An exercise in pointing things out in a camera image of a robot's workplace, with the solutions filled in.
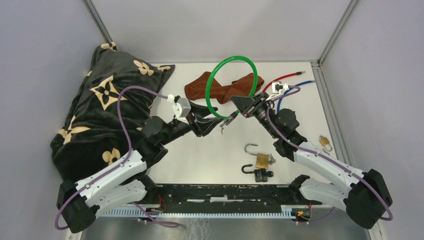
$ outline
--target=red cable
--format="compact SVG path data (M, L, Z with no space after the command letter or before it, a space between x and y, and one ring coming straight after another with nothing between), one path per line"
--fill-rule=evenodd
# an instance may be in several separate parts
M291 76L297 76L297 75L300 75L300 74L302 74L302 72L301 71L298 71L298 72L295 72L295 73L292 73L292 74L287 74L287 75L284 75L284 76L280 76L279 78L277 78L277 79L274 79L274 80L272 80L270 83L268 83L266 86L265 86L265 88L262 90L262 92L263 93L265 93L265 91L273 84L273 82L276 82L276 81L279 81L279 80L281 80L281 79L285 79L285 78L288 78L288 77L291 77Z

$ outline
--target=white bracket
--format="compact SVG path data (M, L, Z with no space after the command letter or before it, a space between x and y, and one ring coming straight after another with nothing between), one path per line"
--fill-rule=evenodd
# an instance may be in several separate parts
M137 150L133 150L129 159L124 164L122 164L121 162L127 156L127 154L128 152L111 165L98 171L96 174L93 174L87 178L76 182L76 190L79 190L83 186L87 186L91 180L97 178L109 169L114 168L115 166L119 166L118 169L115 169L114 171L109 173L107 177L101 178L93 185L89 186L88 189L85 189L80 193L81 197L86 197L85 203L89 207L92 207L94 204L97 204L100 198L102 198L111 189L123 183L130 177L141 173L147 169L147 164L142 161L143 157Z
M107 211L124 204L140 201L145 197L146 193L145 186L139 180L133 180L128 184L118 186L99 199L96 205L100 208L95 213L95 216L99 217Z
M319 201L346 212L343 199L348 197L348 193L342 192L335 185L309 178L302 183L299 190L307 200Z
M314 152L320 151L318 147L314 146L310 142L303 142L302 144L300 144L300 147L312 150ZM349 166L346 163L343 163L330 155L328 157L345 166L347 169L358 175L360 178L364 177L364 175L362 174L363 171L361 169ZM307 151L303 151L300 149L297 150L294 153L294 161L320 174L321 176L329 180L331 183L336 185L343 193L348 193L352 189L351 184L357 184L359 181L358 179L345 172L344 170L340 169L336 165L332 164L331 162Z

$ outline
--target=black blanket with floral pattern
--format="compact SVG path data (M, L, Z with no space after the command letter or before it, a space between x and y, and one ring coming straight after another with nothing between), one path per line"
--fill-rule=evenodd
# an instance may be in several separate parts
M50 143L54 166L63 180L74 182L100 171L128 151L117 114L120 92L132 85L159 92L175 65L153 66L124 51L114 42L98 46L91 71L70 105L64 126ZM150 116L155 96L130 90L121 99L121 113L133 143Z

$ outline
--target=brown towel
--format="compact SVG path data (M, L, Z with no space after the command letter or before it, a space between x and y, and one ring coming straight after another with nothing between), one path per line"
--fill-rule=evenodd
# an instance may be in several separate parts
M198 79L187 84L184 87L185 96L189 100L197 100L205 98L205 89L208 78L211 75L209 71L205 71ZM217 99L218 103L225 104L230 100L231 96L248 96L251 92L253 84L253 73L249 73L246 76L240 78L237 81L233 81L231 85L221 86L213 79L212 86L210 88L210 98ZM257 77L257 85L255 93L261 88L264 84L264 79L262 77Z

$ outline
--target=gray wall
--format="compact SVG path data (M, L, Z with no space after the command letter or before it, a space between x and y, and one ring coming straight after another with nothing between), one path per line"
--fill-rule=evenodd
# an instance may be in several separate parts
M359 2L323 64L356 166L393 198L386 239L424 239L424 1Z
M65 238L49 144L102 42L81 0L0 1L0 239Z
M93 0L121 50L150 63L317 59L349 0Z

